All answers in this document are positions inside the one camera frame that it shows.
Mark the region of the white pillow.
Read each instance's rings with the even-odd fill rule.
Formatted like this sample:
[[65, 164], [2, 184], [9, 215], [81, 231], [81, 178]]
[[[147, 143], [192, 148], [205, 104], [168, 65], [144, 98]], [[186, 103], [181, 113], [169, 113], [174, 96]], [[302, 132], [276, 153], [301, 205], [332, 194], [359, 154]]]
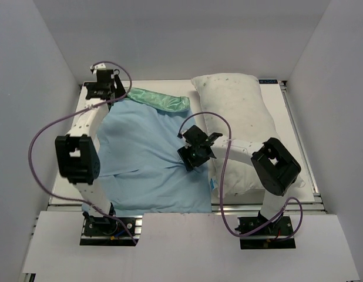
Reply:
[[[216, 73], [192, 78], [191, 84], [200, 96], [208, 134], [217, 132], [233, 139], [258, 143], [271, 137], [280, 138], [255, 76]], [[219, 182], [223, 161], [213, 160], [213, 164]], [[228, 162], [224, 196], [260, 188], [262, 184], [253, 167], [232, 160]]]

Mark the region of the blue green satin pillowcase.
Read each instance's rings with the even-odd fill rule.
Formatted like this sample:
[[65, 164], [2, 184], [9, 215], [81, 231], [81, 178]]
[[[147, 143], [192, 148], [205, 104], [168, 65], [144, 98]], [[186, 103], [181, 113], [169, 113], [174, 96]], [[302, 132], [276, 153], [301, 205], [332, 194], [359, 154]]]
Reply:
[[187, 97], [134, 88], [100, 124], [99, 181], [118, 216], [209, 213], [206, 164], [188, 172], [179, 128], [195, 123]]

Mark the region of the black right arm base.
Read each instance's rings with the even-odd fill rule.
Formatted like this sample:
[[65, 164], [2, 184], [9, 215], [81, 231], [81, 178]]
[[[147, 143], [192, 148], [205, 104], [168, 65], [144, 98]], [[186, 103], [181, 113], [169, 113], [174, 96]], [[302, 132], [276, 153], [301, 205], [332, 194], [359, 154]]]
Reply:
[[[262, 221], [259, 217], [239, 217], [236, 233], [242, 235], [259, 227]], [[270, 223], [256, 233], [240, 239], [242, 250], [282, 250], [295, 249], [295, 239], [292, 235], [293, 225], [289, 216]]]

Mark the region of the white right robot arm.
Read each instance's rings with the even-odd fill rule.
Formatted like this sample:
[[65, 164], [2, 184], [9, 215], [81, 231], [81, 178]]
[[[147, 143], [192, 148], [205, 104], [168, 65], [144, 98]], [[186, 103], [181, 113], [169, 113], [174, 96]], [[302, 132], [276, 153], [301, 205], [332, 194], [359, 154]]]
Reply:
[[263, 204], [258, 212], [259, 228], [265, 234], [273, 234], [279, 229], [279, 217], [287, 205], [285, 195], [301, 172], [301, 166], [280, 140], [271, 137], [263, 143], [256, 143], [232, 139], [217, 132], [207, 135], [196, 125], [179, 131], [177, 137], [185, 141], [177, 152], [187, 171], [210, 159], [223, 161], [218, 192], [221, 206], [228, 162], [232, 160], [253, 167], [265, 188]]

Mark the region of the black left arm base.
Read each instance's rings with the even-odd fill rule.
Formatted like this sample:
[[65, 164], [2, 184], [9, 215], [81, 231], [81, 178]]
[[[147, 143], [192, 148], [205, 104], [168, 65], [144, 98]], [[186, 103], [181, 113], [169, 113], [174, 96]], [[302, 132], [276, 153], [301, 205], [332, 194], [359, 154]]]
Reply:
[[84, 222], [79, 244], [81, 246], [134, 247], [139, 240], [139, 218], [120, 217], [118, 221], [107, 217], [93, 217], [83, 212]]

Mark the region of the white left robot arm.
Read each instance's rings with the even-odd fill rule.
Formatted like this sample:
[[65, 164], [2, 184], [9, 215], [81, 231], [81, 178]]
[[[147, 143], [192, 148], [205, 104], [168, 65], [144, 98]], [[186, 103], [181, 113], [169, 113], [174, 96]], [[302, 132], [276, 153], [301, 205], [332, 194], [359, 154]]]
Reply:
[[86, 82], [84, 112], [78, 114], [71, 129], [55, 139], [59, 173], [78, 190], [83, 202], [88, 205], [86, 214], [99, 217], [98, 228], [104, 234], [117, 229], [111, 202], [98, 181], [100, 160], [94, 140], [98, 128], [116, 99], [126, 93], [117, 69], [108, 69], [104, 63], [92, 66], [96, 82]]

